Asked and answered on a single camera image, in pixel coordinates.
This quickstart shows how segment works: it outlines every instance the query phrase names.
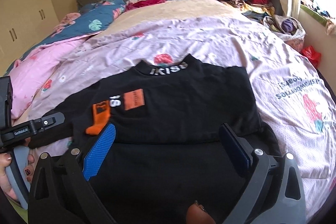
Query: orange sock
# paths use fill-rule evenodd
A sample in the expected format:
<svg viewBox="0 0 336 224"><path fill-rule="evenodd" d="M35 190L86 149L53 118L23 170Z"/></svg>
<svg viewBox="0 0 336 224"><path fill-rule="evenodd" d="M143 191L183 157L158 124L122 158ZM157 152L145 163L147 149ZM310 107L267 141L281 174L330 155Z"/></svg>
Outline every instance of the orange sock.
<svg viewBox="0 0 336 224"><path fill-rule="evenodd" d="M98 135L110 118L109 101L103 101L92 106L93 126L88 127L85 132L88 135Z"/></svg>

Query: painted fingernail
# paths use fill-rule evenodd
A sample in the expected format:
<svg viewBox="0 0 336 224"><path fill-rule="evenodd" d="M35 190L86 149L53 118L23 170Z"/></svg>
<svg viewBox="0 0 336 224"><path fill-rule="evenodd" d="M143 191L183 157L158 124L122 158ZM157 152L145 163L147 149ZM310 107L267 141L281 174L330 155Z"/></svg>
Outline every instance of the painted fingernail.
<svg viewBox="0 0 336 224"><path fill-rule="evenodd" d="M6 154L5 154L5 159L6 159L7 161L10 161L10 160L12 160L12 156L11 156L10 154L6 153Z"/></svg>

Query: dark blue gripper pad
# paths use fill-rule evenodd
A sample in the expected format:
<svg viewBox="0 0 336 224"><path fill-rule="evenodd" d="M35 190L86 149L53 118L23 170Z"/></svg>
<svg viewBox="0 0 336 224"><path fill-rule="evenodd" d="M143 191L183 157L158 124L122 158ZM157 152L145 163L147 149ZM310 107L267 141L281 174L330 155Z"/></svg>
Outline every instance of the dark blue gripper pad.
<svg viewBox="0 0 336 224"><path fill-rule="evenodd" d="M114 139L116 138L116 128L109 123L100 132L98 140L84 158L83 175L86 181L98 174L98 171L109 152Z"/></svg>

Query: silver screw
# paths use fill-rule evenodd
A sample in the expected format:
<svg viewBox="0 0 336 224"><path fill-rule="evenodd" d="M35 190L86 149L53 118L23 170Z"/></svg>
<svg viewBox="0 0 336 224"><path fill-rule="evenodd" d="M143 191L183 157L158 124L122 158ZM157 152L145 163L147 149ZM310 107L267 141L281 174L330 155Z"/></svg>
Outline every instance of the silver screw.
<svg viewBox="0 0 336 224"><path fill-rule="evenodd" d="M43 160L46 159L47 157L48 157L48 153L46 153L46 152L42 153L41 156L40 156L40 158L43 159Z"/></svg>
<svg viewBox="0 0 336 224"><path fill-rule="evenodd" d="M256 153L257 155L261 156L264 154L264 151L262 151L260 148L257 148L256 150L254 150L254 153Z"/></svg>
<svg viewBox="0 0 336 224"><path fill-rule="evenodd" d="M73 154L74 156L78 155L79 152L80 152L80 150L78 148L74 148L73 150L71 150L71 154Z"/></svg>
<svg viewBox="0 0 336 224"><path fill-rule="evenodd" d="M294 159L294 156L293 156L292 153L287 153L287 154L286 154L286 157L287 157L289 160Z"/></svg>

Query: cabinet handle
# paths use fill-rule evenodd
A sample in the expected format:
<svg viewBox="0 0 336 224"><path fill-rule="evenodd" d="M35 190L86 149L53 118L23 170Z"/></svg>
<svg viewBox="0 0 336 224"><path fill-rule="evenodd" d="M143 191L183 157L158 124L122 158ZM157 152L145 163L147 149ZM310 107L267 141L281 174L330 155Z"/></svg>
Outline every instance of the cabinet handle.
<svg viewBox="0 0 336 224"><path fill-rule="evenodd" d="M14 31L13 28L12 28L12 31L13 31L13 33L14 33L14 35L15 35L15 39L17 39L16 33L15 33L15 31Z"/></svg>
<svg viewBox="0 0 336 224"><path fill-rule="evenodd" d="M9 33L10 33L10 36L12 37L12 39L13 39L13 42L14 42L14 37L13 37L12 32L10 30L9 30Z"/></svg>

